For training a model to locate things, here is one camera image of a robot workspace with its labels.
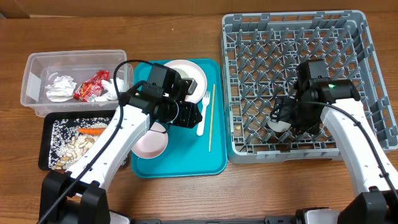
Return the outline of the white cup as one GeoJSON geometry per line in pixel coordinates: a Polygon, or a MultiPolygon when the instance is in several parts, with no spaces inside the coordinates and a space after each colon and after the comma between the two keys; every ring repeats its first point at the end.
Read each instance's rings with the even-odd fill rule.
{"type": "Polygon", "coordinates": [[[291,124],[287,123],[285,121],[273,121],[273,120],[269,120],[267,122],[268,127],[271,128],[271,130],[273,130],[274,132],[277,133],[283,133],[286,132],[290,129],[291,124]]]}

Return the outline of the pink bowl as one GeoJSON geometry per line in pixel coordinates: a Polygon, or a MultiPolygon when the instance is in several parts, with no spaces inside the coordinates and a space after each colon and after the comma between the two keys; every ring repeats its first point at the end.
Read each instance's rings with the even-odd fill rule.
{"type": "Polygon", "coordinates": [[[150,130],[133,145],[132,152],[142,159],[153,159],[161,155],[169,141],[169,136],[164,131],[166,129],[160,123],[154,123],[150,130]]]}

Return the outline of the white tissue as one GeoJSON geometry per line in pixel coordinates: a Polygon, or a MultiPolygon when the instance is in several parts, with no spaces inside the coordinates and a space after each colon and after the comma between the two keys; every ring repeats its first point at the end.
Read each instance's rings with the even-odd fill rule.
{"type": "Polygon", "coordinates": [[[116,94],[116,89],[114,86],[114,80],[112,78],[107,80],[102,80],[101,81],[102,87],[103,87],[103,92],[100,94],[100,96],[97,96],[95,98],[95,101],[97,102],[102,102],[102,101],[114,101],[117,100],[117,94],[116,94]]]}

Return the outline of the red snack wrapper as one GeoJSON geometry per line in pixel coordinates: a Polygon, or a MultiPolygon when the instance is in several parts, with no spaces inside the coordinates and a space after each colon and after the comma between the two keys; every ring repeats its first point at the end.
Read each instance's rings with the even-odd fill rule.
{"type": "Polygon", "coordinates": [[[109,71],[99,70],[91,79],[83,82],[74,92],[74,99],[82,102],[94,102],[95,98],[101,96],[104,88],[102,81],[109,80],[109,71]]]}

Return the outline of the orange carrot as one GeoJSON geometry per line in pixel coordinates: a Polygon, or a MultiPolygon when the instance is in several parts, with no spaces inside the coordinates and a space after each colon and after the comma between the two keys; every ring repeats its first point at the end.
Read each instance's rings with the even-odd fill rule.
{"type": "Polygon", "coordinates": [[[81,134],[100,136],[106,128],[78,128],[77,131],[81,134]]]}

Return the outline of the white napkin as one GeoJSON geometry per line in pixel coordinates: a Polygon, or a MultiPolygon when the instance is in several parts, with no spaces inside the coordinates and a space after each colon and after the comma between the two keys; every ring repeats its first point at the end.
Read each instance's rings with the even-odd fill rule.
{"type": "Polygon", "coordinates": [[[57,77],[52,85],[45,87],[46,96],[51,102],[61,103],[73,98],[76,83],[68,75],[57,77]]]}

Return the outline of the peanut shells and rice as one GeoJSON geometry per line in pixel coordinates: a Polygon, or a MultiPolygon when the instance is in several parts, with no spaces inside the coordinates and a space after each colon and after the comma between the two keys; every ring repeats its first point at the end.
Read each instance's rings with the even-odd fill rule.
{"type": "MultiPolygon", "coordinates": [[[[103,123],[92,124],[88,128],[106,128],[103,123]]],[[[81,134],[74,130],[72,140],[67,143],[62,143],[56,153],[60,158],[56,161],[51,170],[66,170],[71,165],[76,163],[90,150],[99,136],[81,134]]]]}

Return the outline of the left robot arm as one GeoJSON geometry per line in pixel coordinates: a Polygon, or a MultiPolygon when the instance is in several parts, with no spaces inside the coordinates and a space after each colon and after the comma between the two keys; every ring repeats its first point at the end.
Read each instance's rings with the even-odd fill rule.
{"type": "Polygon", "coordinates": [[[187,102],[197,87],[194,78],[152,63],[148,79],[117,92],[115,114],[90,150],[64,173],[51,171],[42,182],[39,223],[131,223],[109,209],[107,191],[123,160],[152,125],[194,128],[202,115],[187,102]]]}

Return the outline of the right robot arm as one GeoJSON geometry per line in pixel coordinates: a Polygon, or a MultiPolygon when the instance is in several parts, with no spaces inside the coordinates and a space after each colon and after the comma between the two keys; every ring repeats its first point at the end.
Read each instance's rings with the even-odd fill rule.
{"type": "Polygon", "coordinates": [[[349,171],[354,200],[342,211],[297,210],[291,223],[397,223],[397,170],[365,117],[363,103],[349,79],[332,80],[322,59],[297,66],[296,95],[279,97],[267,123],[281,133],[331,133],[349,171]]]}

